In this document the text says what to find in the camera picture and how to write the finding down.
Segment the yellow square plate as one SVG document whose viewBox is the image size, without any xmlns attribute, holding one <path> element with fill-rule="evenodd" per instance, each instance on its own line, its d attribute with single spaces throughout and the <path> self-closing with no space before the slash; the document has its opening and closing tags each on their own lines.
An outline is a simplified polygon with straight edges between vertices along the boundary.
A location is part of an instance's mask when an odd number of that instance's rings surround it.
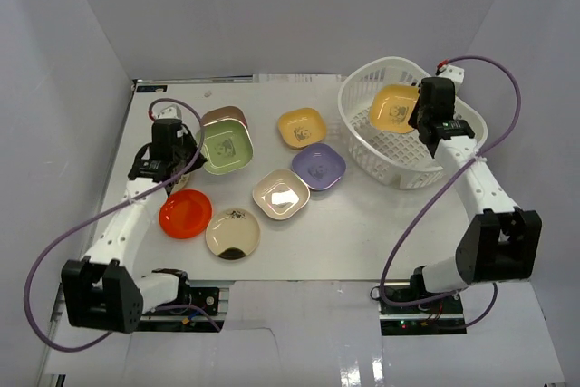
<svg viewBox="0 0 580 387">
<path fill-rule="evenodd" d="M 292 149 L 302 149 L 325 139 L 327 127 L 321 114 L 313 108 L 300 108 L 280 116 L 278 131 Z"/>
<path fill-rule="evenodd" d="M 375 95 L 369 110 L 370 124 L 379 131 L 407 134 L 413 131 L 409 119 L 419 99 L 419 88 L 391 84 Z"/>
</svg>

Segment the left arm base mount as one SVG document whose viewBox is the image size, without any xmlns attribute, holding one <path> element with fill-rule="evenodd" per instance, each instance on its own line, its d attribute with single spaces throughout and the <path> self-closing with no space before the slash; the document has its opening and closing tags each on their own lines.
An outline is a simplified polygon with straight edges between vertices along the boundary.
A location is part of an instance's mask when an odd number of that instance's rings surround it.
<svg viewBox="0 0 580 387">
<path fill-rule="evenodd" d="M 181 316 L 192 318 L 199 315 L 197 308 L 201 308 L 208 315 L 215 316 L 219 313 L 220 288 L 216 286 L 187 287 L 183 296 L 161 308 L 147 312 L 144 318 L 159 316 Z"/>
</svg>

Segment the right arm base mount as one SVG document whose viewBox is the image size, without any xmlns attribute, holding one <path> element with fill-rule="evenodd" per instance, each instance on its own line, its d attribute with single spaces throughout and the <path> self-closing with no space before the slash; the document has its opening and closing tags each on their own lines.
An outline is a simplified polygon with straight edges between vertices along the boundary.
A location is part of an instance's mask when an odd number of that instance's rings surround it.
<svg viewBox="0 0 580 387">
<path fill-rule="evenodd" d="M 405 307 L 385 304 L 380 299 L 377 285 L 371 289 L 369 296 L 379 305 L 379 320 L 383 337 L 467 333 L 463 304 L 458 295 L 426 305 Z"/>
</svg>

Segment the cream round flower plate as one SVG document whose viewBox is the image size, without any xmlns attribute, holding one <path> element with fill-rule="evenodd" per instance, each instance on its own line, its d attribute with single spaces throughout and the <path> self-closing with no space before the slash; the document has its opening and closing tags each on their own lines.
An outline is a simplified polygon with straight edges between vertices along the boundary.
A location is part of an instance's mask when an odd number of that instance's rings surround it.
<svg viewBox="0 0 580 387">
<path fill-rule="evenodd" d="M 170 193 L 174 194 L 174 193 L 179 192 L 180 190 L 184 189 L 189 183 L 189 178 L 190 178 L 189 174 L 182 175 L 178 179 L 178 181 L 173 185 Z"/>
</svg>

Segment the brown square panda plate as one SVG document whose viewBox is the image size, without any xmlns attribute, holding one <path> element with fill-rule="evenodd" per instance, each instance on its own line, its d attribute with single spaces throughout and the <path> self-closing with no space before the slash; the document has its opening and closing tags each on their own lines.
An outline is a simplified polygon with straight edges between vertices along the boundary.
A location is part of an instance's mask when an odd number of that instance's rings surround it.
<svg viewBox="0 0 580 387">
<path fill-rule="evenodd" d="M 237 106 L 223 106 L 212 111 L 206 112 L 202 116 L 202 125 L 204 127 L 216 127 L 218 125 L 226 125 L 231 123 L 248 126 L 244 112 Z"/>
</svg>

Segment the purple square panda plate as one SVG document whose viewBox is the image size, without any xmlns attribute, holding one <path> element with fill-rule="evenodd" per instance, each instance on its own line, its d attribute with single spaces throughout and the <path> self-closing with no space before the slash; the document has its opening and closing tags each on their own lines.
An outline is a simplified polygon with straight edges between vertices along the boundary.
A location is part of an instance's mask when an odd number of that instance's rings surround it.
<svg viewBox="0 0 580 387">
<path fill-rule="evenodd" d="M 342 178 L 346 171 L 346 162 L 331 146 L 318 142 L 294 156 L 291 170 L 310 189 L 322 191 L 329 189 Z"/>
</svg>

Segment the cream round plate black mound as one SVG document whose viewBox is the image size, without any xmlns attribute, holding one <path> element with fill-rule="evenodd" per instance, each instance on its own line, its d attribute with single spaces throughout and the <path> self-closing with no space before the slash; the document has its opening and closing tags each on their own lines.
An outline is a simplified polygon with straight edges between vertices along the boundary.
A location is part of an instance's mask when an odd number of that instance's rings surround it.
<svg viewBox="0 0 580 387">
<path fill-rule="evenodd" d="M 253 254 L 260 238 L 261 229 L 256 217 L 242 208 L 218 212 L 205 231 L 210 252 L 227 261 L 238 261 Z"/>
</svg>

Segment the white plastic basket bin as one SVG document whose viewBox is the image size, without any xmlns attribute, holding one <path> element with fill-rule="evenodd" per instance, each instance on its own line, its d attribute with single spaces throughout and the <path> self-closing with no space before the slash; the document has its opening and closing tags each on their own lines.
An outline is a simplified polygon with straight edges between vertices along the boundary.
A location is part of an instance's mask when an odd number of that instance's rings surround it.
<svg viewBox="0 0 580 387">
<path fill-rule="evenodd" d="M 343 82 L 337 106 L 341 137 L 359 167 L 375 180 L 398 189 L 425 188 L 445 176 L 420 142 L 417 131 L 379 131 L 370 122 L 375 95 L 388 85 L 418 86 L 429 74 L 416 63 L 388 56 L 364 65 Z"/>
</svg>

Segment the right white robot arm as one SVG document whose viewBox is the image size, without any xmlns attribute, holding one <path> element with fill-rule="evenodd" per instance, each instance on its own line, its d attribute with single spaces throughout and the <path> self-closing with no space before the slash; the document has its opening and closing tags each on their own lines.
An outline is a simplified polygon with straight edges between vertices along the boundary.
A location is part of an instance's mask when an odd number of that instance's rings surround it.
<svg viewBox="0 0 580 387">
<path fill-rule="evenodd" d="M 469 219 L 451 257 L 417 270 L 422 282 L 411 288 L 409 300 L 423 314 L 440 305 L 442 293 L 530 278 L 542 229 L 538 213 L 522 209 L 478 155 L 474 130 L 454 117 L 455 101 L 452 80 L 425 78 L 409 120 L 432 158 L 449 175 Z"/>
</svg>

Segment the orange round plate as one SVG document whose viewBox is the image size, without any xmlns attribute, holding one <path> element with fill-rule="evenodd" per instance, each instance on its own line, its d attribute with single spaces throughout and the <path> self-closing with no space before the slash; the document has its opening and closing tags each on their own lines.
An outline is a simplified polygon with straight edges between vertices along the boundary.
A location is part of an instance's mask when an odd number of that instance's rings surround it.
<svg viewBox="0 0 580 387">
<path fill-rule="evenodd" d="M 159 225 L 175 239 L 189 239 L 202 233 L 213 215 L 210 199 L 194 189 L 171 194 L 159 210 Z"/>
</svg>

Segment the cream square panda plate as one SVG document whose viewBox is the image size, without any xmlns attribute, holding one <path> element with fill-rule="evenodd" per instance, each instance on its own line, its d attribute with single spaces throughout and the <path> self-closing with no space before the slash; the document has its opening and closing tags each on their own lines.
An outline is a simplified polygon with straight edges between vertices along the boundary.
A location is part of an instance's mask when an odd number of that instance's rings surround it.
<svg viewBox="0 0 580 387">
<path fill-rule="evenodd" d="M 310 200 L 306 183 L 289 169 L 276 169 L 257 182 L 252 198 L 273 220 L 287 220 Z"/>
</svg>

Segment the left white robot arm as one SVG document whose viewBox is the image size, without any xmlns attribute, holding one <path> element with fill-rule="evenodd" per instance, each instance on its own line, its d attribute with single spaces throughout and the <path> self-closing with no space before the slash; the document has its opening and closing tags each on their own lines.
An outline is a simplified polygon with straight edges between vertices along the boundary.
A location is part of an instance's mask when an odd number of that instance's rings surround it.
<svg viewBox="0 0 580 387">
<path fill-rule="evenodd" d="M 129 334 L 144 314 L 160 305 L 173 314 L 189 308 L 192 294 L 185 286 L 185 272 L 156 269 L 135 276 L 133 267 L 146 233 L 181 175 L 204 161 L 181 119 L 165 117 L 153 122 L 151 141 L 137 152 L 128 175 L 126 206 L 113 213 L 81 259 L 63 266 L 70 325 Z"/>
</svg>

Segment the green square panda plate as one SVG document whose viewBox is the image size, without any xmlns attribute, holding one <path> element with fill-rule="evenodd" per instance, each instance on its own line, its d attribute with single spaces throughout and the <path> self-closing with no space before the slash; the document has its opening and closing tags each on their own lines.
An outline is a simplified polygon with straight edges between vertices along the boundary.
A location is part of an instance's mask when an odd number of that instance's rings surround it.
<svg viewBox="0 0 580 387">
<path fill-rule="evenodd" d="M 254 148 L 245 124 L 231 118 L 204 125 L 201 153 L 206 158 L 204 170 L 212 175 L 226 175 L 243 169 L 254 157 Z"/>
</svg>

